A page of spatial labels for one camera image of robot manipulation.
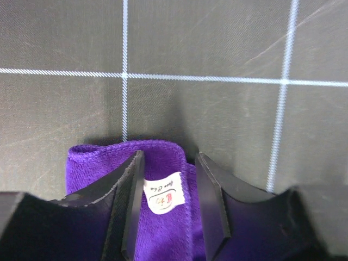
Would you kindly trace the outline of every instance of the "grid pattern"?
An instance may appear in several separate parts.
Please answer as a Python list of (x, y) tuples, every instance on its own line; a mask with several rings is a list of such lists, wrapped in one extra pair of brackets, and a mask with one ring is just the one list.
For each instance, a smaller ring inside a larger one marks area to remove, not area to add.
[(245, 77), (218, 77), (218, 76), (185, 76), (168, 74), (144, 74), (128, 72), (128, 0), (123, 0), (123, 28), (122, 28), (122, 72), (94, 72), (94, 71), (60, 71), (60, 70), (36, 70), (36, 69), (10, 69), (0, 68), (0, 73), (5, 74), (32, 74), (45, 76), (71, 76), (71, 77), (104, 77), (122, 79), (122, 140), (128, 139), (128, 79), (160, 79), (182, 80), (192, 82), (227, 82), (227, 83), (253, 83), (253, 84), (276, 84), (279, 85), (279, 97), (274, 127), (272, 150), (269, 164), (267, 191), (274, 191), (274, 183), (277, 171), (279, 147), (282, 137), (282, 124), (287, 98), (288, 85), (306, 86), (331, 86), (348, 87), (348, 82), (322, 81), (322, 80), (299, 80), (289, 79), (291, 55), (296, 29), (296, 18), (299, 9), (299, 0), (292, 0), (288, 22), (287, 39), (283, 58), (282, 78), (245, 78)]

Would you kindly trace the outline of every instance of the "white fabric tag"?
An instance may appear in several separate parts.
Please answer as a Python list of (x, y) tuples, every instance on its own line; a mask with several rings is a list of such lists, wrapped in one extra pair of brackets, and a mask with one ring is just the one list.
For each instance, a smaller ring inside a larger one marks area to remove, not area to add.
[(144, 179), (144, 192), (152, 212), (162, 215), (185, 203), (180, 174), (175, 172), (158, 181)]

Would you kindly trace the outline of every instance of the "purple towel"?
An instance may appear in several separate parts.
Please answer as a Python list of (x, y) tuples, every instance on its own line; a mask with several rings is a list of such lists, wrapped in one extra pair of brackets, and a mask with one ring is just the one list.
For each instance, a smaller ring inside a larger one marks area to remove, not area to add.
[(185, 203), (156, 215), (142, 195), (135, 260), (205, 260), (195, 167), (178, 145), (158, 140), (130, 141), (110, 146), (78, 145), (69, 149), (67, 193), (84, 188), (120, 166), (133, 152), (145, 152), (145, 179), (159, 180), (181, 172)]

